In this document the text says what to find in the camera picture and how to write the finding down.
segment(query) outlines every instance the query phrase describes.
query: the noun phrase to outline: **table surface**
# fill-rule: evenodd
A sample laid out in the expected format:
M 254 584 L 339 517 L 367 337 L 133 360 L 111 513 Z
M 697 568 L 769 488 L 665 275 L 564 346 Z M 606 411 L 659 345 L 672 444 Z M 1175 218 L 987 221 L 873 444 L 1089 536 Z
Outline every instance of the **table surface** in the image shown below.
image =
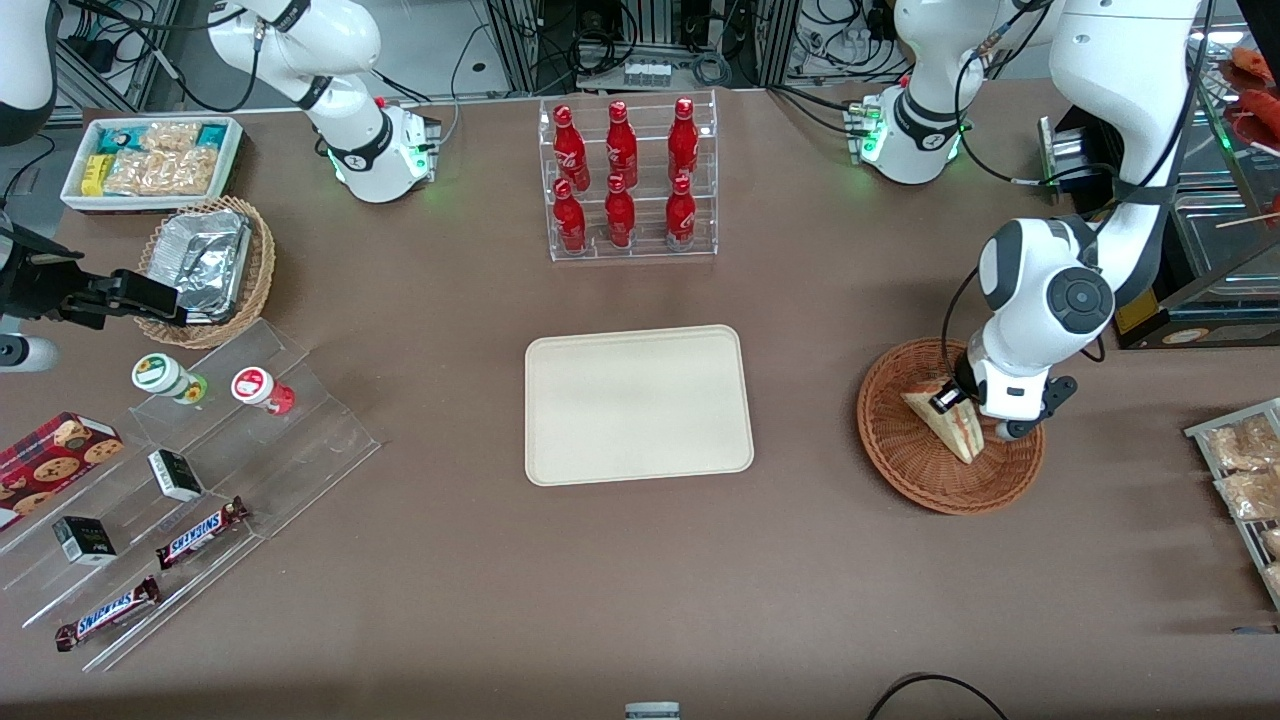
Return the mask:
M 1280 351 L 1068 361 L 1080 392 L 1025 497 L 915 507 L 861 450 L 859 380 L 937 333 L 991 231 L 1055 209 L 964 156 L 896 186 L 771 95 L 718 97 L 721 255 L 643 268 L 548 260 L 534 101 L 466 105 L 438 182 L 390 205 L 334 182 L 302 114 L 243 115 L 238 193 L 279 252 L 266 316 L 387 445 L 116 670 L 81 674 L 0 605 L 0 715 L 618 717 L 669 698 L 690 720 L 847 719 L 941 671 L 1014 717 L 1274 717 L 1280 638 L 1229 630 L 1275 612 L 1181 428 L 1275 396 Z M 1065 108 L 1044 81 L 991 83 L 973 145 L 1032 173 L 1036 118 Z M 58 240 L 106 272 L 155 223 L 68 211 Z M 742 340 L 749 470 L 525 478 L 531 341 L 710 323 Z M 127 319 L 38 331 L 64 359 L 0 375 L 5 445 L 64 409 L 114 418 L 142 400 L 125 369 L 163 350 Z M 911 692 L 911 717 L 961 703 Z

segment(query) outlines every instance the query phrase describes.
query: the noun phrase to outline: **wicker basket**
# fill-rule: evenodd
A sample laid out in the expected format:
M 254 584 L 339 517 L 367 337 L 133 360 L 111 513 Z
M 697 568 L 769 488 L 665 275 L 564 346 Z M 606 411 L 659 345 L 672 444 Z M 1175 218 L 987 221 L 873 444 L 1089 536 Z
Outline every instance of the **wicker basket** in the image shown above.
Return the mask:
M 266 227 L 262 215 L 259 215 L 252 205 L 238 197 L 219 197 L 183 208 L 178 214 L 212 213 L 214 210 L 236 210 L 253 222 L 253 236 L 250 238 L 248 258 L 244 260 L 244 278 L 241 281 L 239 297 L 237 299 L 238 310 L 230 320 L 221 325 L 175 328 L 136 318 L 142 332 L 151 340 L 178 345 L 188 350 L 207 350 L 244 332 L 244 328 L 262 314 L 266 295 L 271 290 L 271 272 L 275 270 L 275 241 L 271 238 L 271 228 Z M 151 241 L 142 250 L 142 260 L 138 261 L 140 273 L 146 274 L 159 234 L 160 228 L 157 227 L 156 232 L 151 233 Z
M 964 351 L 947 343 L 951 360 Z M 1039 473 L 1044 459 L 1044 427 L 1006 442 L 996 437 L 996 420 L 982 418 L 986 450 L 965 465 L 902 401 L 902 391 L 946 373 L 938 340 L 900 345 L 872 365 L 858 391 L 858 433 L 872 462 L 895 489 L 911 501 L 948 515 L 1000 510 L 1018 500 Z

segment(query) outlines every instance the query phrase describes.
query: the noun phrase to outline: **sandwich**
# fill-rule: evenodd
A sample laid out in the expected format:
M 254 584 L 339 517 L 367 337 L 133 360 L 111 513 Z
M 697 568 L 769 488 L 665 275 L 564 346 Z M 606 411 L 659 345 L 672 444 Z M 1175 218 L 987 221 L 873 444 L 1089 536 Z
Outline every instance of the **sandwich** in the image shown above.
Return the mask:
M 916 383 L 902 393 L 902 400 L 908 407 L 915 411 L 924 420 L 924 424 L 938 436 L 938 439 L 947 446 L 965 465 L 982 452 L 982 424 L 978 423 L 978 411 L 973 401 L 965 398 L 946 413 L 938 414 L 929 404 L 929 398 L 937 395 L 945 383 L 933 380 Z

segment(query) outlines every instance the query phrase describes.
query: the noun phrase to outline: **coca-cola bottle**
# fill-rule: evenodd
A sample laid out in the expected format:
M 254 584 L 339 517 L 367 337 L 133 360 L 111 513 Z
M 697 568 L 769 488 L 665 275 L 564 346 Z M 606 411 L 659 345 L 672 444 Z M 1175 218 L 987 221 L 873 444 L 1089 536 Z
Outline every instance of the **coca-cola bottle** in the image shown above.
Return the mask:
M 556 232 L 561 236 L 561 245 L 570 255 L 586 252 L 586 215 L 582 214 L 582 205 L 573 197 L 573 186 L 564 178 L 556 178 L 552 186 L 556 192 L 556 204 L 552 205 L 552 214 L 556 215 Z
M 667 136 L 667 174 L 672 182 L 681 173 L 694 177 L 698 169 L 698 126 L 694 124 L 694 101 L 689 97 L 676 100 L 676 122 Z
M 636 204 L 627 192 L 622 173 L 609 176 L 609 196 L 604 200 L 604 214 L 609 218 L 609 242 L 620 250 L 631 247 L 636 231 Z
M 609 172 L 620 173 L 627 187 L 640 182 L 640 159 L 636 154 L 636 131 L 627 120 L 627 104 L 609 102 L 609 135 L 604 138 L 609 152 Z
M 667 247 L 684 252 L 694 243 L 694 214 L 698 205 L 689 195 L 689 176 L 681 173 L 671 183 L 671 197 L 667 199 Z
M 573 127 L 573 113 L 568 105 L 557 105 L 552 117 L 556 119 L 556 164 L 561 176 L 573 183 L 573 190 L 584 192 L 591 186 L 591 173 L 586 169 L 582 133 Z

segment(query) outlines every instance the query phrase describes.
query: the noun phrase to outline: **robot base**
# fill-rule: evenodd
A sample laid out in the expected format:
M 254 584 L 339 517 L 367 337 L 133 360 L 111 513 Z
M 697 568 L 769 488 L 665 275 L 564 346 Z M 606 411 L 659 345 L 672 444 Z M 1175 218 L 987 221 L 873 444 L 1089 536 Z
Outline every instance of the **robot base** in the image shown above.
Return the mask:
M 890 87 L 879 95 L 863 97 L 861 104 L 845 111 L 845 129 L 856 133 L 849 138 L 849 155 L 855 165 L 867 164 L 884 177 L 902 184 L 923 184 L 942 174 L 942 169 L 960 151 L 960 137 L 950 146 L 920 150 L 915 141 L 897 127 L 893 102 L 902 94 L 901 87 Z
M 344 169 L 329 154 L 338 179 L 365 202 L 390 202 L 420 183 L 435 179 L 440 124 L 435 120 L 429 123 L 403 108 L 387 106 L 383 113 L 392 120 L 392 140 L 371 168 L 362 172 Z

